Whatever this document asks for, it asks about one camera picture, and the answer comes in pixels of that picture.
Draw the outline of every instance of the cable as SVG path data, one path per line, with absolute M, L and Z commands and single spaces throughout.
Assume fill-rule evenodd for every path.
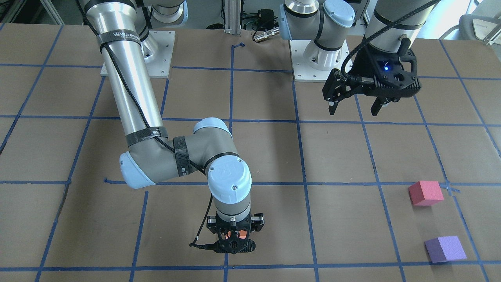
M 210 206 L 212 204 L 212 194 L 210 195 L 209 199 L 209 205 L 207 206 L 207 210 L 205 211 L 205 215 L 202 219 L 202 224 L 200 224 L 200 228 L 198 229 L 198 232 L 196 233 L 195 239 L 193 240 L 193 243 L 190 243 L 190 247 L 197 247 L 199 249 L 203 248 L 203 245 L 197 245 L 196 242 L 198 241 L 198 237 L 200 236 L 200 232 L 202 232 L 203 225 L 205 223 L 205 220 L 207 218 L 207 215 L 209 214 Z
M 361 76 L 356 76 L 356 75 L 351 75 L 351 74 L 347 74 L 345 69 L 346 69 L 346 65 L 348 64 L 348 61 L 350 61 L 350 59 L 355 55 L 357 54 L 362 48 L 364 48 L 367 44 L 369 44 L 369 42 L 371 42 L 372 40 L 374 40 L 376 37 L 380 36 L 381 34 L 387 32 L 388 30 L 390 30 L 391 28 L 397 26 L 399 23 L 403 22 L 404 20 L 412 17 L 413 15 L 431 7 L 432 5 L 435 5 L 436 3 L 440 2 L 440 0 L 432 0 L 424 5 L 422 5 L 421 7 L 419 8 L 416 8 L 415 10 L 411 11 L 410 13 L 398 18 L 396 21 L 394 21 L 393 23 L 383 27 L 382 29 L 380 29 L 378 32 L 374 33 L 373 35 L 371 35 L 369 38 L 367 39 L 362 39 L 362 42 L 357 46 L 355 47 L 355 49 L 353 49 L 353 51 L 351 51 L 348 56 L 346 57 L 346 59 L 344 60 L 343 64 L 341 65 L 341 73 L 343 74 L 343 76 L 347 79 L 347 80 L 352 80 L 352 81 L 360 81 L 361 80 Z
M 87 15 L 84 13 L 83 9 L 82 9 L 82 6 L 80 6 L 80 3 L 78 0 L 75 0 L 76 3 L 77 3 L 77 6 L 78 6 L 78 10 L 80 11 L 80 13 L 82 14 L 82 17 L 84 19 L 84 23 L 86 25 L 89 26 L 89 28 L 92 30 L 92 32 L 98 36 L 99 33 L 97 32 L 97 30 L 94 28 L 94 26 L 92 26 L 91 22 L 89 21 L 89 19 L 87 18 Z M 129 94 L 129 97 L 132 99 L 132 102 L 134 103 L 134 105 L 136 106 L 137 108 L 137 111 L 139 112 L 139 115 L 141 116 L 141 119 L 144 123 L 144 125 L 146 126 L 146 128 L 149 128 L 150 125 L 148 123 L 148 120 L 146 119 L 146 116 L 144 115 L 144 112 L 143 110 L 141 109 L 141 106 L 139 105 L 136 97 L 134 97 L 134 94 L 132 94 L 132 91 L 130 90 L 129 86 L 127 85 L 127 82 L 125 81 L 125 78 L 122 74 L 122 72 L 120 71 L 120 67 L 118 66 L 118 63 L 117 61 L 115 60 L 115 54 L 113 53 L 113 51 L 111 50 L 110 46 L 108 43 L 104 43 L 103 44 L 104 48 L 106 49 L 106 51 L 108 52 L 108 55 L 110 56 L 110 59 L 111 59 L 111 62 L 113 63 L 113 66 L 115 67 L 115 70 L 117 71 L 118 73 L 118 76 L 120 77 L 120 80 L 122 81 L 122 84 L 125 88 L 125 90 L 127 91 L 127 93 Z M 162 144 L 164 147 L 166 147 L 169 151 L 171 151 L 172 153 L 175 153 L 175 149 L 172 148 L 171 146 L 169 146 L 169 144 L 167 144 L 166 142 L 164 142 L 162 139 L 160 139 L 160 137 L 155 137 L 155 140 L 157 140 L 157 142 L 159 142 L 160 144 Z M 193 162 L 192 160 L 189 161 L 189 163 L 194 167 L 196 168 L 198 171 L 200 171 L 201 173 L 203 173 L 205 175 L 205 170 L 202 169 L 199 165 L 197 165 L 195 162 Z
M 151 21 L 151 17 L 153 16 L 153 7 L 151 7 L 150 9 L 150 16 L 148 17 L 148 19 L 146 19 L 146 17 L 144 17 L 146 19 L 146 24 L 144 25 L 144 28 L 143 30 L 141 30 L 141 32 L 139 33 L 139 36 L 141 36 L 141 34 L 143 34 L 143 32 L 146 30 L 146 28 L 148 27 L 148 22 Z

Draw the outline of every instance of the blue tape line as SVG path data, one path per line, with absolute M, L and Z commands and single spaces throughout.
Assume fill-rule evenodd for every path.
M 85 66 L 85 65 L 45 65 L 48 68 L 85 68 L 85 69 L 100 69 L 103 66 Z
M 6 64 L 6 63 L 1 63 L 1 67 L 43 67 L 44 65 L 42 64 Z
M 296 123 L 295 120 L 289 119 L 232 119 L 233 122 L 283 122 L 283 123 Z
M 421 118 L 423 119 L 424 127 L 426 128 L 426 132 L 428 133 L 428 137 L 430 138 L 431 145 L 433 146 L 433 150 L 435 151 L 435 156 L 437 157 L 438 163 L 440 165 L 440 169 L 442 170 L 442 176 L 445 180 L 445 184 L 447 185 L 447 190 L 449 193 L 449 196 L 452 195 L 449 185 L 449 179 L 447 178 L 447 174 L 445 173 L 445 168 L 442 163 L 442 159 L 440 158 L 440 154 L 438 153 L 437 146 L 435 144 L 435 140 L 433 139 L 433 136 L 431 135 L 430 128 L 428 127 L 428 124 L 426 123 L 426 119 L 424 118 L 423 110 L 421 109 L 421 106 L 419 105 L 419 101 L 417 100 L 417 97 L 414 96 L 414 101 L 416 102 L 417 109 L 419 110 L 419 114 L 421 115 Z
M 162 98 L 162 106 L 160 107 L 160 116 L 163 115 L 163 111 L 165 108 L 165 101 L 167 100 L 167 91 L 169 89 L 169 79 L 165 81 L 165 88 L 163 90 L 163 98 Z
M 457 201 L 457 198 L 455 195 L 452 196 L 454 199 L 454 204 L 456 205 L 456 209 L 459 212 L 459 216 L 461 218 L 461 221 L 463 222 L 464 229 L 466 230 L 466 233 L 468 234 L 468 239 L 470 240 L 471 247 L 473 248 L 473 252 L 475 253 L 476 260 L 478 262 L 478 265 L 480 265 L 480 268 L 482 269 L 483 273 L 483 278 L 485 279 L 486 282 L 489 282 L 489 277 L 487 277 L 487 272 L 485 271 L 485 268 L 483 267 L 483 262 L 480 259 L 480 255 L 478 254 L 478 250 L 476 248 L 475 242 L 473 241 L 473 237 L 471 235 L 471 232 L 468 228 L 468 225 L 466 224 L 466 220 L 464 219 L 463 211 L 461 211 L 461 207 L 459 206 L 459 203 Z
M 148 191 L 144 191 L 143 209 L 141 211 L 139 229 L 137 230 L 136 247 L 134 248 L 134 258 L 132 259 L 132 269 L 130 270 L 129 282 L 134 281 L 134 270 L 136 268 L 137 255 L 139 254 L 139 245 L 141 244 L 141 236 L 143 234 L 144 216 L 146 214 L 146 205 L 148 204 L 148 194 Z
M 112 120 L 120 120 L 119 116 L 93 116 L 92 119 L 112 119 Z
M 45 247 L 44 255 L 42 256 L 42 260 L 40 262 L 40 269 L 37 272 L 37 276 L 35 278 L 35 282 L 39 282 L 40 275 L 42 274 L 42 269 L 43 269 L 43 267 L 45 265 L 45 261 L 47 259 L 47 255 L 49 254 L 49 249 L 50 249 L 50 247 L 52 245 L 52 239 L 54 238 L 54 232 L 56 231 L 56 227 L 57 227 L 58 222 L 59 222 L 59 215 L 61 214 L 61 211 L 63 209 L 63 205 L 64 205 L 64 202 L 66 200 L 66 195 L 68 194 L 68 189 L 69 189 L 69 186 L 70 186 L 70 183 L 71 183 L 71 178 L 73 176 L 73 172 L 75 171 L 75 167 L 77 165 L 77 161 L 78 161 L 78 158 L 80 156 L 80 152 L 82 151 L 84 140 L 85 140 L 85 137 L 87 136 L 87 131 L 89 129 L 89 125 L 90 125 L 90 122 L 92 120 L 92 115 L 94 113 L 94 109 L 96 108 L 97 101 L 99 99 L 99 95 L 101 94 L 101 90 L 103 88 L 103 84 L 104 84 L 104 77 L 101 79 L 101 84 L 99 85 L 98 91 L 96 93 L 96 98 L 94 99 L 94 103 L 92 105 L 91 112 L 90 112 L 89 117 L 87 119 L 87 123 L 86 123 L 85 129 L 84 129 L 84 132 L 82 133 L 82 138 L 80 139 L 80 144 L 79 144 L 77 152 L 75 154 L 75 158 L 73 159 L 73 164 L 71 166 L 70 173 L 68 175 L 68 181 L 67 181 L 67 184 L 66 184 L 64 192 L 63 192 L 63 197 L 62 197 L 61 202 L 59 204 L 59 208 L 58 208 L 58 212 L 57 212 L 56 218 L 54 220 L 54 224 L 52 225 L 52 229 L 51 229 L 51 233 L 49 235 L 49 239 L 47 240 L 47 245 Z
M 487 78 L 487 77 L 461 77 L 466 80 L 501 80 L 501 78 Z
M 255 69 L 234 69 L 235 71 L 247 71 L 247 72 L 279 72 L 279 73 L 293 73 L 292 70 L 255 70 Z
M 312 216 L 311 216 L 311 210 L 310 210 L 310 197 L 308 196 L 308 185 L 307 185 L 307 179 L 306 179 L 306 167 L 305 167 L 305 158 L 303 154 L 303 141 L 301 139 L 301 124 L 299 123 L 299 110 L 298 110 L 298 100 L 296 96 L 296 84 L 294 83 L 294 80 L 292 81 L 292 95 L 294 99 L 294 111 L 296 114 L 296 127 L 298 131 L 298 142 L 299 142 L 299 156 L 301 158 L 301 171 L 303 174 L 303 186 L 305 190 L 305 202 L 306 202 L 306 215 L 308 217 L 308 230 L 310 232 L 310 244 L 312 248 L 312 257 L 313 257 L 313 265 L 314 270 L 315 270 L 315 281 L 319 282 L 320 277 L 318 274 L 318 268 L 316 267 L 317 265 L 317 250 L 315 248 L 315 236 L 313 234 L 313 224 L 312 224 Z
M 487 187 L 498 187 L 501 183 L 461 183 L 461 182 L 451 182 L 451 185 L 455 186 L 487 186 Z
M 484 260 L 482 264 L 497 265 L 501 264 L 501 260 Z M 231 269 L 294 269 L 294 268 L 359 268 L 359 267 L 395 267 L 397 262 L 376 262 L 376 263 L 327 263 L 327 264 L 248 264 L 234 265 Z M 402 262 L 403 266 L 427 266 L 427 265 L 478 265 L 476 260 L 458 260 L 432 263 L 430 261 L 409 261 Z M 34 272 L 38 267 L 0 267 L 0 272 Z M 70 266 L 60 267 L 51 266 L 44 267 L 46 271 L 131 271 L 131 266 Z M 152 270 L 223 270 L 223 265 L 182 265 L 182 266 L 138 266 L 135 271 L 152 271 Z
M 69 115 L 21 115 L 19 118 L 59 118 L 59 119 L 88 119 L 88 116 Z
M 224 254 L 224 273 L 223 273 L 223 282 L 228 282 L 228 253 Z
M 419 75 L 419 78 L 458 79 L 457 77 L 453 77 L 453 76 L 426 76 L 426 75 Z
M 364 117 L 362 115 L 362 110 L 360 109 L 360 103 L 358 101 L 358 96 L 355 95 L 355 103 L 357 104 L 358 115 L 360 116 L 360 121 L 362 122 L 362 129 L 364 131 L 365 142 L 367 143 L 367 149 L 369 150 L 369 156 L 371 158 L 372 168 L 374 170 L 374 177 L 376 178 L 376 182 L 378 183 L 379 196 L 381 197 L 381 202 L 383 203 L 384 213 L 386 215 L 386 221 L 388 223 L 388 228 L 390 230 L 391 240 L 393 242 L 393 248 L 395 249 L 395 256 L 397 257 L 398 268 L 400 269 L 400 275 L 402 276 L 402 281 L 406 282 L 404 268 L 402 266 L 402 259 L 400 258 L 400 253 L 398 252 L 397 240 L 395 237 L 395 233 L 393 232 L 393 225 L 391 224 L 390 212 L 388 211 L 388 206 L 386 204 L 386 199 L 384 197 L 383 188 L 380 184 L 379 175 L 376 168 L 376 162 L 374 160 L 374 155 L 372 154 L 372 147 L 369 141 L 369 135 L 367 133 L 367 128 L 364 124 Z
M 68 181 L 0 180 L 0 184 L 65 185 Z
M 173 69 L 185 69 L 185 70 L 231 70 L 230 68 L 205 68 L 205 67 L 180 67 L 172 66 Z
M 444 44 L 443 44 L 442 40 L 439 40 L 439 42 L 440 42 L 440 44 L 442 45 L 442 49 L 444 50 L 445 54 L 447 55 L 447 58 L 449 59 L 449 62 L 450 62 L 450 64 L 452 65 L 452 67 L 453 67 L 454 71 L 456 72 L 456 74 L 457 74 L 457 76 L 458 76 L 459 80 L 461 81 L 461 84 L 463 85 L 463 88 L 464 88 L 464 90 L 465 90 L 465 92 L 466 92 L 466 94 L 467 94 L 467 96 L 468 96 L 468 99 L 470 100 L 471 104 L 473 105 L 473 108 L 475 109 L 475 112 L 476 112 L 476 114 L 478 115 L 478 118 L 480 118 L 480 121 L 482 122 L 482 124 L 483 124 L 483 126 L 484 126 L 484 128 L 485 128 L 485 131 L 487 132 L 487 135 L 489 136 L 490 141 L 492 142 L 492 145 L 494 145 L 494 148 L 495 148 L 495 150 L 497 151 L 497 155 L 501 158 L 501 151 L 499 151 L 499 147 L 497 146 L 497 144 L 496 144 L 496 142 L 495 142 L 494 138 L 492 137 L 492 134 L 490 133 L 489 128 L 485 125 L 485 121 L 484 121 L 484 119 L 483 119 L 482 115 L 480 114 L 480 111 L 478 110 L 477 106 L 475 105 L 475 102 L 473 101 L 473 98 L 471 97 L 471 95 L 470 95 L 470 93 L 469 93 L 469 91 L 468 91 L 468 89 L 467 89 L 466 85 L 464 84 L 463 78 L 461 78 L 461 76 L 459 75 L 459 72 L 457 71 L 457 68 L 456 68 L 456 66 L 454 65 L 454 63 L 453 63 L 453 61 L 452 61 L 452 59 L 451 59 L 451 57 L 450 57 L 449 53 L 447 52 L 447 49 L 445 48 L 445 46 L 444 46 Z
M 174 120 L 174 121 L 201 121 L 201 118 L 176 118 L 176 117 L 163 117 L 162 120 Z
M 34 272 L 38 267 L 0 267 L 0 272 Z
M 52 43 L 52 46 L 49 50 L 49 53 L 47 54 L 47 57 L 45 58 L 45 61 L 44 61 L 44 65 L 47 64 L 47 61 L 49 60 L 51 54 L 52 54 L 52 51 L 54 50 L 54 47 L 59 39 L 59 35 L 61 34 L 61 31 L 63 30 L 63 26 L 61 26 L 59 28 L 59 31 L 56 35 L 56 38 L 54 38 L 54 42 Z M 26 99 L 24 100 L 23 104 L 21 105 L 21 108 L 19 109 L 19 112 L 18 114 L 16 115 L 14 121 L 12 122 L 12 125 L 11 127 L 9 128 L 9 131 L 7 132 L 7 135 L 4 139 L 4 141 L 2 142 L 2 145 L 0 146 L 0 154 L 3 152 L 3 150 L 5 149 L 5 146 L 7 145 L 7 141 L 9 140 L 9 137 L 11 137 L 11 134 L 12 132 L 14 131 L 14 127 L 16 127 L 16 124 L 18 123 L 18 120 L 19 120 L 19 117 L 21 116 L 21 114 L 23 113 L 23 110 L 25 109 L 26 107 L 26 104 L 28 102 L 28 100 L 30 99 L 31 95 L 33 94 L 33 91 L 38 83 L 38 80 L 40 79 L 41 75 L 42 75 L 42 72 L 44 71 L 44 67 L 42 66 L 40 68 L 40 71 L 38 72 L 38 75 L 37 75 L 37 78 L 35 79 L 30 91 L 28 92 L 28 95 L 26 96 Z

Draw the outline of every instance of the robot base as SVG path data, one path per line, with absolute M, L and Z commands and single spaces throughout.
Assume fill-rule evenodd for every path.
M 325 82 L 331 70 L 321 71 L 310 67 L 310 65 L 306 62 L 303 54 L 305 52 L 306 47 L 310 43 L 311 40 L 291 40 L 291 58 L 292 58 L 292 67 L 294 70 L 294 80 L 295 81 L 303 81 L 303 82 Z M 346 41 L 343 43 L 343 47 L 341 47 L 341 59 L 338 63 L 336 63 L 332 68 L 341 69 L 341 65 L 348 55 L 348 45 Z M 346 71 L 348 72 L 351 69 L 352 62 L 348 63 L 346 66 Z
M 176 33 L 174 31 L 150 31 L 149 36 L 153 36 L 158 42 L 158 51 L 144 59 L 148 74 L 151 78 L 168 78 Z M 101 69 L 101 76 L 108 76 L 105 65 Z

